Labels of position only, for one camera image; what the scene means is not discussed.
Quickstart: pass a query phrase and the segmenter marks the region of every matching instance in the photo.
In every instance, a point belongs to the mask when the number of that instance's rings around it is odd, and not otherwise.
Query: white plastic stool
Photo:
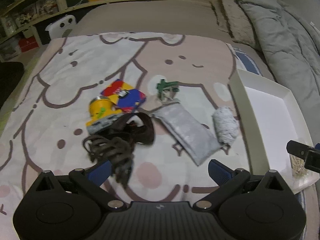
[[[65,17],[50,23],[45,30],[49,32],[50,39],[65,38],[72,29],[76,26],[76,18],[73,15],[66,15]]]

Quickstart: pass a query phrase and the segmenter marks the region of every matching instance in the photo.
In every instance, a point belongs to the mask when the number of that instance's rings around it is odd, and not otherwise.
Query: silver screw
[[[201,209],[207,209],[207,208],[210,208],[212,204],[207,200],[200,200],[196,203],[196,206]]]
[[[108,206],[111,208],[121,208],[124,203],[121,200],[111,200],[108,202]]]

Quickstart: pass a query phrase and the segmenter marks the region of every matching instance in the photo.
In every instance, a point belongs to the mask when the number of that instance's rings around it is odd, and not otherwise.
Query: blue gripper pad
[[[210,178],[213,179],[218,186],[221,186],[232,179],[234,171],[217,160],[211,160],[208,165],[208,173]]]
[[[107,178],[111,175],[111,162],[106,161],[104,163],[97,163],[89,170],[87,170],[86,176],[88,180],[100,187]]]

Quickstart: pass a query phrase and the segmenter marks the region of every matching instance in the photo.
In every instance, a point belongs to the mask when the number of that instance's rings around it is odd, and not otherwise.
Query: small white box
[[[309,187],[319,174],[292,174],[289,140],[312,146],[306,122],[291,90],[249,71],[237,69],[229,82],[246,138],[251,172],[264,175],[277,170],[293,193]]]

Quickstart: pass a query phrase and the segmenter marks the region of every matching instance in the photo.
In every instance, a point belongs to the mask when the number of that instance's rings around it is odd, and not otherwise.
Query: red box
[[[38,46],[38,43],[36,42],[36,38],[34,36],[28,38],[28,39],[21,39],[19,40],[19,46],[21,48],[21,52],[26,52],[28,50],[34,49]]]

